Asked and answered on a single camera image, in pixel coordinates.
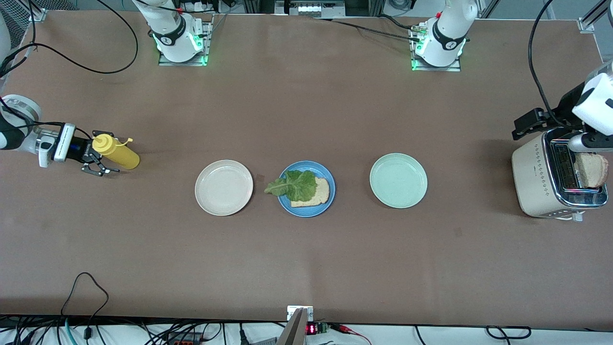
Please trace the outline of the green lettuce leaf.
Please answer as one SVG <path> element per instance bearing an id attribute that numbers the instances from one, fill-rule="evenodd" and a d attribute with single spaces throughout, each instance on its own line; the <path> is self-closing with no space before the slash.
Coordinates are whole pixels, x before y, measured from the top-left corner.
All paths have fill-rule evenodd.
<path id="1" fill-rule="evenodd" d="M 289 201 L 308 202 L 316 195 L 316 177 L 312 171 L 285 171 L 282 177 L 268 183 L 265 194 L 286 196 Z"/>

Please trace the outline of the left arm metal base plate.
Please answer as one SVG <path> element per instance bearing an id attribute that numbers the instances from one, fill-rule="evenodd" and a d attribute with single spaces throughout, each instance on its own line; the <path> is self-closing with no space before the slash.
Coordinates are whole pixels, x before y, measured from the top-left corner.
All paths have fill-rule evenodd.
<path id="1" fill-rule="evenodd" d="M 460 56 L 467 38 L 448 38 L 436 31 L 430 20 L 408 29 L 413 71 L 460 72 Z"/>

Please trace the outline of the aluminium frame profile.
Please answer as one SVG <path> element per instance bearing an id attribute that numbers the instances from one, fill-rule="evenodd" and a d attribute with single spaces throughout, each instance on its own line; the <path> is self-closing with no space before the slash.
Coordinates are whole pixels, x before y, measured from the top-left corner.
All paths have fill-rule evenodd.
<path id="1" fill-rule="evenodd" d="M 613 27 L 613 0 L 599 0 L 586 14 L 578 19 L 578 27 L 581 33 L 594 31 L 594 25 L 601 18 L 607 17 Z"/>

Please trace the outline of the pale green round plate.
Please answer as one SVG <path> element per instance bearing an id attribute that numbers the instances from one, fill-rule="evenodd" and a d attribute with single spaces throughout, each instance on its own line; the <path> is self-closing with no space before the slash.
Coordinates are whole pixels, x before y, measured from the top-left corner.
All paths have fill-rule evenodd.
<path id="1" fill-rule="evenodd" d="M 417 205 L 428 189 L 428 177 L 422 164 L 398 152 L 381 156 L 374 162 L 369 183 L 376 198 L 395 209 Z"/>

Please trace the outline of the bread slice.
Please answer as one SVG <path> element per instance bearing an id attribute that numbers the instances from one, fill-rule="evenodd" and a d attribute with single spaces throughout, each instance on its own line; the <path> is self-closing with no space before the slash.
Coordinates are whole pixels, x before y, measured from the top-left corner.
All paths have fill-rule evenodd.
<path id="1" fill-rule="evenodd" d="M 578 172 L 582 188 L 604 186 L 609 170 L 609 162 L 604 156 L 595 153 L 576 153 L 574 159 L 574 167 Z"/>
<path id="2" fill-rule="evenodd" d="M 330 185 L 324 178 L 315 178 L 316 192 L 312 199 L 308 201 L 291 201 L 291 207 L 308 207 L 325 204 L 330 198 Z"/>

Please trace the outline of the cream two-slot toaster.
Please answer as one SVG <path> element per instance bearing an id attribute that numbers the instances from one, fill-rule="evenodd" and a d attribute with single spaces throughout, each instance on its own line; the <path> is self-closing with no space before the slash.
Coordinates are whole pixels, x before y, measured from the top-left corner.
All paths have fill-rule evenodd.
<path id="1" fill-rule="evenodd" d="M 591 189 L 580 186 L 574 166 L 576 153 L 568 148 L 569 140 L 580 134 L 561 127 L 551 129 L 512 154 L 515 190 L 519 205 L 528 216 L 582 221 L 587 210 L 600 209 L 607 203 L 606 183 Z"/>

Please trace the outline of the beige round plate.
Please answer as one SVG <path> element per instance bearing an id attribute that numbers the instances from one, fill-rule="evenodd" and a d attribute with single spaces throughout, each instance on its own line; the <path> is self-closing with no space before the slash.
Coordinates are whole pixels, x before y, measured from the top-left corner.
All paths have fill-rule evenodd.
<path id="1" fill-rule="evenodd" d="M 254 190 L 248 168 L 236 160 L 218 160 L 206 166 L 195 181 L 195 199 L 213 216 L 230 216 L 249 203 Z"/>

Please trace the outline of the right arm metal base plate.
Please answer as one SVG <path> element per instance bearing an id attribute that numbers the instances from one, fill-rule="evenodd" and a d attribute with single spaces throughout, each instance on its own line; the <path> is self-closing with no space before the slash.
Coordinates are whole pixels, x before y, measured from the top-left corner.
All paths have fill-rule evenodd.
<path id="1" fill-rule="evenodd" d="M 182 14 L 178 28 L 169 34 L 153 33 L 159 66 L 206 66 L 212 43 L 213 23 Z"/>

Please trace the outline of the white metal bracket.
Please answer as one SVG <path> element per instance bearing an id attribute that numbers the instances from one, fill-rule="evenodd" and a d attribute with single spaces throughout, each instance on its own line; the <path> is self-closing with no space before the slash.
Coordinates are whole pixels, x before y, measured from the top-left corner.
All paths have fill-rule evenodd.
<path id="1" fill-rule="evenodd" d="M 302 306 L 302 305 L 288 305 L 287 306 L 287 310 L 286 310 L 286 320 L 290 321 L 291 317 L 293 316 L 294 312 L 298 309 L 307 309 L 307 314 L 308 314 L 308 321 L 309 322 L 313 322 L 315 321 L 314 318 L 314 308 L 313 306 Z"/>

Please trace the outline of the red clip lead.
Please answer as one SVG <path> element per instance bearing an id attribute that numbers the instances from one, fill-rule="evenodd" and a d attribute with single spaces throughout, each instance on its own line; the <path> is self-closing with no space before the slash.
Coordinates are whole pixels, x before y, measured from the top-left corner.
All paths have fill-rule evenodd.
<path id="1" fill-rule="evenodd" d="M 347 334 L 347 335 L 352 335 L 352 336 L 358 336 L 362 339 L 364 339 L 368 345 L 373 345 L 372 342 L 370 341 L 370 339 L 368 339 L 366 336 L 364 336 L 363 334 L 359 334 L 358 332 L 355 332 L 353 329 L 351 329 L 350 327 L 346 327 L 345 325 L 339 324 L 339 323 L 328 323 L 329 328 L 331 328 L 332 330 L 339 332 L 341 334 Z"/>

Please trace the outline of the yellow mustard squeeze bottle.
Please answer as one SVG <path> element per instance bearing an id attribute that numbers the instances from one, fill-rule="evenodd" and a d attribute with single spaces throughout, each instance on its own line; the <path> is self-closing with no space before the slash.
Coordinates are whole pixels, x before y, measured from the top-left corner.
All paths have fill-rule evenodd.
<path id="1" fill-rule="evenodd" d="M 127 144 L 132 142 L 131 138 L 127 142 L 120 142 L 115 139 L 114 143 L 94 143 L 92 148 L 100 155 L 117 163 L 127 170 L 133 170 L 140 164 L 140 156 L 131 150 Z"/>

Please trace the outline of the blue round plate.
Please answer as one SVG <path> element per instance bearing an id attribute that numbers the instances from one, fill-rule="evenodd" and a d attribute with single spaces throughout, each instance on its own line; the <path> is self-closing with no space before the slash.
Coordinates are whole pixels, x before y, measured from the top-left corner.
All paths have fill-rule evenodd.
<path id="1" fill-rule="evenodd" d="M 283 206 L 287 212 L 293 214 L 298 218 L 313 218 L 315 216 L 319 216 L 320 214 L 326 212 L 328 208 L 332 205 L 334 198 L 336 196 L 336 183 L 335 179 L 331 172 L 320 163 L 311 160 L 302 160 L 295 162 L 287 168 L 286 171 L 311 171 L 317 178 L 324 178 L 328 181 L 329 184 L 329 197 L 326 203 L 317 206 L 307 206 L 307 207 L 291 207 L 290 200 L 287 196 L 282 195 L 278 196 L 278 200 L 280 205 Z"/>

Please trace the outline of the grey equipment box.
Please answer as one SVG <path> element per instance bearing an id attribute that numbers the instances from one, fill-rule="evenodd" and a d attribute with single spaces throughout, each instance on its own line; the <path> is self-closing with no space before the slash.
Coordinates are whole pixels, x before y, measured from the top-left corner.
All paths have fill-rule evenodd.
<path id="1" fill-rule="evenodd" d="M 274 0 L 274 14 L 337 18 L 346 15 L 346 7 L 344 0 Z"/>

